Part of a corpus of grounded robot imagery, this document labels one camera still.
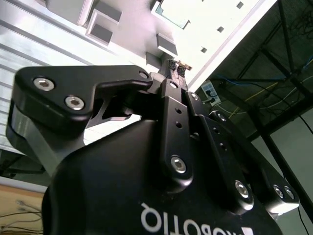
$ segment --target silver bolt head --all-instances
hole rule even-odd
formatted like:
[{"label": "silver bolt head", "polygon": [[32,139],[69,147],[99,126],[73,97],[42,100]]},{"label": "silver bolt head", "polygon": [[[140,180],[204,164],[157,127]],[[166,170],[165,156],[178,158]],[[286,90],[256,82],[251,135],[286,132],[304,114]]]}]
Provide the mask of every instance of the silver bolt head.
[{"label": "silver bolt head", "polygon": [[54,83],[47,78],[37,77],[34,79],[33,83],[39,90],[42,90],[45,92],[48,92],[54,89]]},{"label": "silver bolt head", "polygon": [[226,118],[222,114],[217,114],[217,116],[220,118],[220,120],[226,121]]},{"label": "silver bolt head", "polygon": [[280,188],[279,188],[278,186],[274,185],[273,188],[274,188],[275,192],[277,193],[277,195],[278,195],[280,198],[284,198],[284,194],[283,194],[283,192],[280,190]]},{"label": "silver bolt head", "polygon": [[199,97],[198,97],[195,93],[191,93],[191,96],[192,96],[196,101],[199,100]]},{"label": "silver bolt head", "polygon": [[76,96],[66,97],[65,104],[73,110],[82,110],[83,107],[85,106],[83,100],[81,98],[76,97]]},{"label": "silver bolt head", "polygon": [[173,156],[171,158],[171,165],[174,168],[174,170],[180,174],[183,174],[186,172],[186,164],[179,157]]},{"label": "silver bolt head", "polygon": [[290,190],[290,188],[288,188],[287,186],[284,187],[286,193],[289,195],[289,197],[291,197],[292,199],[294,199],[294,194],[292,193],[292,191]]},{"label": "silver bolt head", "polygon": [[249,192],[248,189],[244,186],[243,183],[241,183],[239,180],[235,181],[235,187],[238,193],[243,197],[243,198],[248,198],[249,197]]}]

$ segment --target power strip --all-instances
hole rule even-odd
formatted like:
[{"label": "power strip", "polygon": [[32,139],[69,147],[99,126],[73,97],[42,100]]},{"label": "power strip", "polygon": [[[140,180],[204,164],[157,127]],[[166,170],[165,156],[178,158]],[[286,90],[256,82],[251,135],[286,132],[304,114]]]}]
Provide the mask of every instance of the power strip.
[{"label": "power strip", "polygon": [[217,95],[217,92],[216,92],[216,90],[215,90],[215,88],[214,88],[212,82],[208,81],[207,83],[203,84],[203,85],[201,86],[201,88],[202,88],[203,92],[205,93],[205,95],[206,95],[206,97],[207,97],[208,100],[214,99],[213,102],[210,102],[212,106],[221,103],[221,100],[220,100],[219,96]]}]

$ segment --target robotiq logo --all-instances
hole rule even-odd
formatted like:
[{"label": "robotiq logo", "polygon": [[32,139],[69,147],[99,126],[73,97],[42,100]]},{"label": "robotiq logo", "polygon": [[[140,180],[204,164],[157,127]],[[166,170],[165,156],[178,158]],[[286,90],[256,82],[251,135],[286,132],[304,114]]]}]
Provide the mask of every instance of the robotiq logo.
[{"label": "robotiq logo", "polygon": [[[231,233],[230,231],[223,230],[221,228],[211,228],[207,224],[202,224],[199,226],[195,221],[192,219],[187,219],[184,221],[183,224],[183,234],[181,234],[179,231],[179,220],[177,215],[174,215],[174,231],[169,231],[168,228],[168,215],[166,212],[163,212],[163,220],[161,215],[157,212],[157,210],[148,207],[147,204],[142,203],[141,206],[144,208],[142,213],[141,213],[141,223],[142,226],[145,228],[145,230],[151,232],[151,233],[157,233],[160,231],[162,227],[162,222],[163,222],[163,231],[164,235],[190,235],[189,234],[189,229],[191,227],[194,227],[197,231],[197,235],[236,235],[236,233]],[[148,214],[154,215],[156,218],[156,224],[148,224],[147,222],[147,215]],[[241,228],[243,231],[243,235],[253,235],[253,230],[251,228]]]}]

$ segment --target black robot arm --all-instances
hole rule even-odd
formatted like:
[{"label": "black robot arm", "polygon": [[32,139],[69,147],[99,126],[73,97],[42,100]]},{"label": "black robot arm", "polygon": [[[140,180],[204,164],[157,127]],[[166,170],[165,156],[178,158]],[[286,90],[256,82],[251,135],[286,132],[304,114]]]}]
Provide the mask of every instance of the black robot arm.
[{"label": "black robot arm", "polygon": [[[171,66],[31,67],[15,76],[11,144],[43,164],[45,235],[277,235],[289,183]],[[86,128],[137,121],[87,146]]]}]

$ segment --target white wall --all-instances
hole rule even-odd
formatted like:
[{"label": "white wall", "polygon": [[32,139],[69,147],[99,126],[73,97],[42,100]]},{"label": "white wall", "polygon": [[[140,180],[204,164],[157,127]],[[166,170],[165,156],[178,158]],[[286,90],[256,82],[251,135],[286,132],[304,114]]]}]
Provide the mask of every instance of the white wall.
[{"label": "white wall", "polygon": [[[302,115],[303,119],[313,129],[313,109]],[[277,147],[292,168],[296,177],[313,200],[313,135],[300,118],[290,122],[271,135]],[[259,137],[253,145],[265,156],[265,158],[281,173],[276,161],[267,146]],[[307,214],[300,207],[303,221],[310,234],[313,235],[313,224]],[[293,210],[278,218],[277,221],[284,235],[306,235],[300,221],[298,210]]]}]

